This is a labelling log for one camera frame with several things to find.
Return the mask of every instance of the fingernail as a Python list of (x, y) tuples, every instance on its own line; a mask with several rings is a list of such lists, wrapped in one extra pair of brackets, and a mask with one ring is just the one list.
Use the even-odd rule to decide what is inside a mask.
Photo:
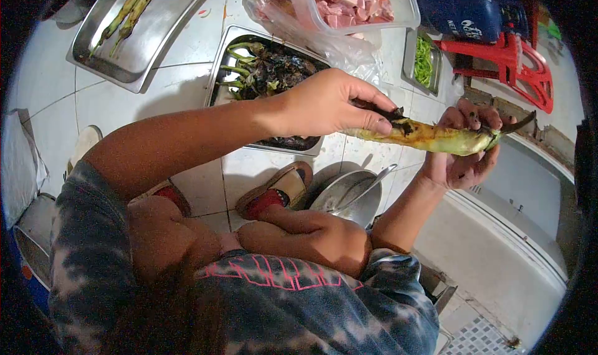
[(376, 123), (376, 133), (382, 135), (389, 135), (392, 131), (392, 125), (390, 121), (386, 120), (385, 118), (378, 119)]

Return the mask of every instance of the charred vegetable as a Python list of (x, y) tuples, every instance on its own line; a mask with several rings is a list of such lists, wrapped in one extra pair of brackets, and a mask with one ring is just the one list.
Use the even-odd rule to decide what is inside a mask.
[[(237, 49), (246, 49), (251, 56), (243, 56), (235, 51)], [(239, 76), (234, 81), (217, 84), (228, 86), (236, 100), (280, 94), (318, 72), (318, 68), (310, 60), (284, 52), (274, 45), (242, 42), (228, 46), (227, 51), (237, 62), (234, 67), (221, 65), (220, 69), (238, 73)], [(314, 146), (318, 139), (319, 137), (276, 137), (258, 141), (257, 144), (304, 151)]]
[[(364, 107), (363, 104), (356, 105), (361, 108), (374, 109), (373, 105)], [(388, 137), (383, 137), (365, 129), (347, 129), (342, 131), (342, 133), (366, 141), (395, 143), (414, 147), (419, 150), (446, 152), (459, 156), (468, 156), (491, 149), (496, 146), (501, 136), (524, 127), (536, 117), (536, 112), (534, 111), (516, 124), (504, 124), (499, 131), (485, 126), (482, 126), (477, 131), (472, 131), (469, 129), (452, 129), (420, 123), (403, 117), (401, 109), (394, 113), (382, 112), (380, 110), (376, 110), (376, 112), (385, 116), (393, 126), (392, 132)]]
[(125, 22), (123, 27), (120, 28), (120, 30), (118, 31), (118, 39), (116, 40), (116, 43), (114, 44), (114, 47), (112, 48), (112, 50), (110, 50), (110, 56), (112, 56), (112, 54), (114, 54), (114, 51), (116, 50), (116, 47), (118, 46), (118, 44), (123, 39), (125, 39), (131, 35), (131, 33), (133, 32), (133, 28), (139, 21), (139, 16), (141, 16), (141, 14), (145, 10), (145, 8), (148, 6), (150, 1), (151, 0), (137, 0), (137, 3), (135, 3), (135, 5), (133, 6), (133, 9), (131, 10), (131, 13), (129, 14), (129, 18), (127, 19), (127, 22)]
[(120, 11), (118, 11), (118, 15), (116, 15), (114, 20), (112, 20), (112, 22), (110, 22), (110, 25), (108, 25), (106, 27), (106, 29), (104, 29), (102, 31), (100, 40), (97, 42), (97, 44), (93, 48), (92, 52), (89, 54), (90, 58), (96, 52), (97, 48), (100, 47), (102, 45), (102, 43), (104, 43), (105, 40), (112, 37), (112, 35), (116, 31), (116, 29), (118, 29), (118, 26), (120, 25), (120, 23), (123, 22), (124, 18), (127, 17), (129, 12), (131, 12), (131, 9), (133, 8), (133, 6), (135, 5), (136, 2), (137, 2), (137, 0), (125, 0), (124, 1), (124, 5), (123, 5), (123, 7), (120, 8)]

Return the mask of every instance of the raw pork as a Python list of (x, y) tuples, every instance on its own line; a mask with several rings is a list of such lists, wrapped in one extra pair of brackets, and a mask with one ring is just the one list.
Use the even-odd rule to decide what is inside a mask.
[(318, 12), (332, 28), (394, 20), (389, 0), (316, 0)]

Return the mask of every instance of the plastic container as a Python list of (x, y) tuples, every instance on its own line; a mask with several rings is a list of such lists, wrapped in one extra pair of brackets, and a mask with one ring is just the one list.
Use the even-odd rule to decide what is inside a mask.
[(502, 30), (497, 0), (418, 0), (422, 25), (443, 34), (483, 43), (496, 42)]
[(295, 8), (297, 20), (306, 28), (315, 31), (330, 32), (345, 35), (367, 32), (385, 28), (417, 28), (420, 23), (417, 0), (390, 0), (394, 13), (394, 21), (380, 23), (365, 23), (361, 25), (331, 28), (318, 12), (316, 0), (291, 0)]

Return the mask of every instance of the white cloth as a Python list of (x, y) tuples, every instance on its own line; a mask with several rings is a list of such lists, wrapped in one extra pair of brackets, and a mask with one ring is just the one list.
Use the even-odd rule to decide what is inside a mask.
[(35, 199), (48, 170), (17, 111), (6, 116), (2, 134), (2, 210), (10, 229)]

